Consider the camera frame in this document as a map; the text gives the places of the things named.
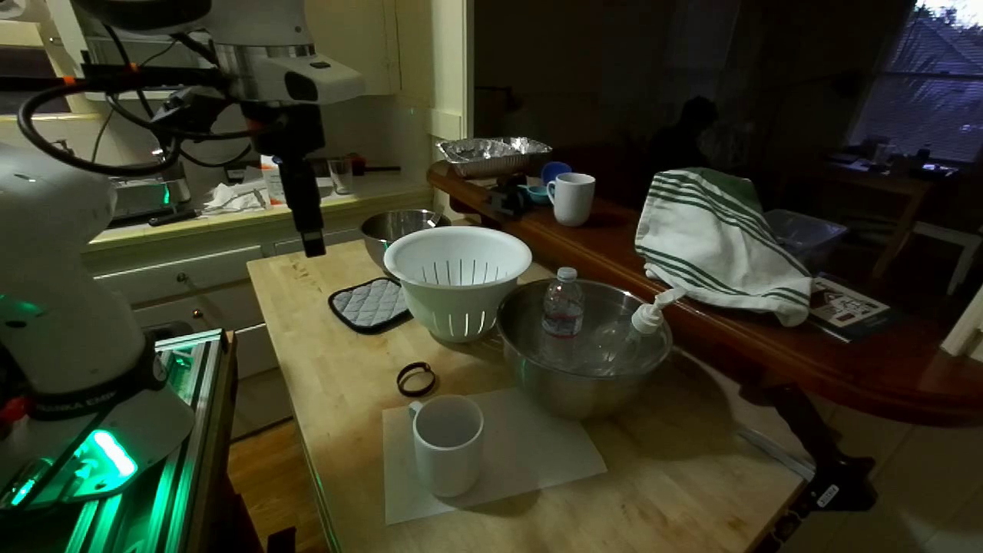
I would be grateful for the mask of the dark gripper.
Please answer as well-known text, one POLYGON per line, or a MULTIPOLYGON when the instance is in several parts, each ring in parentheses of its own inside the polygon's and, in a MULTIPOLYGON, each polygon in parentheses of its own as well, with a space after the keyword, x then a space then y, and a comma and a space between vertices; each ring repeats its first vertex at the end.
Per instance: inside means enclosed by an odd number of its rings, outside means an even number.
POLYGON ((250 134, 256 148, 276 158, 283 191, 302 192, 294 204, 294 226, 307 259, 326 252, 323 242, 323 213, 311 158, 323 150, 319 109, 311 105, 243 105, 250 134))

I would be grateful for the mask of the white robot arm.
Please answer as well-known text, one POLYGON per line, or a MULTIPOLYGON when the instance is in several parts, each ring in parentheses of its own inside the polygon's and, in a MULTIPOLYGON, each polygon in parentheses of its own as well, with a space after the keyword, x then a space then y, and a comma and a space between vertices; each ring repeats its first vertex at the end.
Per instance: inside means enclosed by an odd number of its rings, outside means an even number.
POLYGON ((304 0, 69 0, 122 39, 170 33, 197 66, 90 63, 18 109, 25 148, 3 154, 3 350, 40 396, 104 386, 148 350, 122 299, 83 266, 106 226, 113 167, 79 158, 34 125, 34 109, 72 91, 170 88, 173 105, 145 116, 165 158, 207 140, 223 107, 244 116, 243 139, 280 167, 302 247, 319 254, 323 213, 311 156, 323 148, 319 109, 361 91, 361 77, 311 39, 304 0))

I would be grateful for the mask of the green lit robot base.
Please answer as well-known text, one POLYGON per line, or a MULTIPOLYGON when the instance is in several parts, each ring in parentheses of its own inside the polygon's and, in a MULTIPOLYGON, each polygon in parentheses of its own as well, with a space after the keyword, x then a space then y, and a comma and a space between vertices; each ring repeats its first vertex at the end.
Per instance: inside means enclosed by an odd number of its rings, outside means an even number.
POLYGON ((3 405, 0 553, 207 553, 226 488, 235 356, 220 327, 154 344, 158 389, 36 422, 3 405))

